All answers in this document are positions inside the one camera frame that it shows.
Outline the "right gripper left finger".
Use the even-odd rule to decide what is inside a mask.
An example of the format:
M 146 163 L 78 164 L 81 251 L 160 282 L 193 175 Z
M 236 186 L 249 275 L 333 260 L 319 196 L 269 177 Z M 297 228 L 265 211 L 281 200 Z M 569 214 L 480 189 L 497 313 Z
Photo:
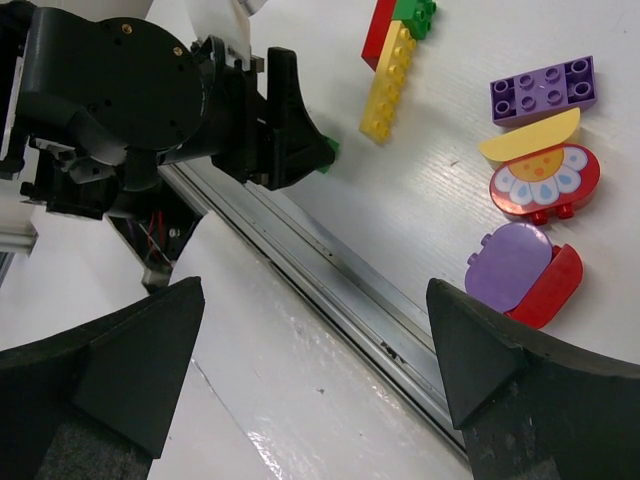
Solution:
M 203 318 L 198 277 L 1 353 L 4 479 L 145 479 Z

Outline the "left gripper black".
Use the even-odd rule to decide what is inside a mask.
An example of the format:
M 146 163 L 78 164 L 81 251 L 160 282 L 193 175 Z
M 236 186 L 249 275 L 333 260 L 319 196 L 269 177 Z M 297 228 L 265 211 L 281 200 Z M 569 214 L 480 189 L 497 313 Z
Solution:
M 257 87 L 258 59 L 245 70 L 212 35 L 193 45 L 192 53 L 206 94 L 203 122 L 192 141 L 214 167 L 240 183 L 279 190 L 334 163 L 335 149 L 305 106 L 294 51 L 268 50 L 265 95 Z

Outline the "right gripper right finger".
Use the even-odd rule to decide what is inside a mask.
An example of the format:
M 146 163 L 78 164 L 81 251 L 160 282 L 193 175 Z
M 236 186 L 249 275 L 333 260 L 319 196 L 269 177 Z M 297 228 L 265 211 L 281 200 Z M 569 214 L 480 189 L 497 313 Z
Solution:
M 639 367 L 426 290 L 453 427 L 476 479 L 636 479 Z

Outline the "long yellow lego brick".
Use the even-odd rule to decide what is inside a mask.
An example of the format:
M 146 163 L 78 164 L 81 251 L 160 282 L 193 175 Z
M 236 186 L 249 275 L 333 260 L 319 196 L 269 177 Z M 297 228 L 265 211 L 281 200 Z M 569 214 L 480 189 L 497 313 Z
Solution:
M 417 41 L 401 20 L 392 20 L 376 67 L 359 130 L 376 144 L 391 134 Z

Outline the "red curved lego brick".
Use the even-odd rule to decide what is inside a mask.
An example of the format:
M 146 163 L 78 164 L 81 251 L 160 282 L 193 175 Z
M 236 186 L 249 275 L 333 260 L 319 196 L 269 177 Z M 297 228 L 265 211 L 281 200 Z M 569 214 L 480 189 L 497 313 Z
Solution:
M 395 0 L 376 1 L 361 52 L 362 60 L 373 71 L 377 68 L 395 5 Z

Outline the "small green lego brick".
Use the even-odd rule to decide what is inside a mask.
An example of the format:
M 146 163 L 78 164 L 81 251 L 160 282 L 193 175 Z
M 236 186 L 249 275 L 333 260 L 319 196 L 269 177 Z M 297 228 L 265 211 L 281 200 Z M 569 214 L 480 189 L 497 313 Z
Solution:
M 437 3 L 433 0 L 397 0 L 392 19 L 401 21 L 416 40 L 424 40 L 432 28 Z

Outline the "red flower lego brick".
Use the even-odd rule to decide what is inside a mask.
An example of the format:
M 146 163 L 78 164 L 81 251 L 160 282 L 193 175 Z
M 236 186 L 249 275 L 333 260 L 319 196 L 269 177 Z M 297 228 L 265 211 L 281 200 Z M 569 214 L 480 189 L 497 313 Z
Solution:
M 542 226 L 570 219 L 593 198 L 600 163 L 587 148 L 564 143 L 509 161 L 489 184 L 494 205 L 509 218 Z

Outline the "purple 2x4 lego brick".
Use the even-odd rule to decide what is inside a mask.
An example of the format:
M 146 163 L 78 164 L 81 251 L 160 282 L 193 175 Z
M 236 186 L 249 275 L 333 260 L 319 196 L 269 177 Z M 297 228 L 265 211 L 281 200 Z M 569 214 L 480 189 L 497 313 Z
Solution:
M 592 56 L 550 65 L 490 83 L 495 125 L 516 128 L 597 101 Z

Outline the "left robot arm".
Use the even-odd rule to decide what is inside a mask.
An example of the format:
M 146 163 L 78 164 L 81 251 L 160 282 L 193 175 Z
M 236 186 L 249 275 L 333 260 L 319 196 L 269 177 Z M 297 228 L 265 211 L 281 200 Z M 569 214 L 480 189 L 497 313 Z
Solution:
M 239 183 L 278 190 L 337 154 L 307 112 L 296 54 L 252 54 L 253 6 L 186 9 L 191 44 L 137 18 L 91 21 L 29 1 L 1 7 L 2 178 L 14 179 L 35 149 L 25 201 L 110 219 L 143 261 L 151 292 L 168 283 L 199 222 L 161 168 L 208 158 Z

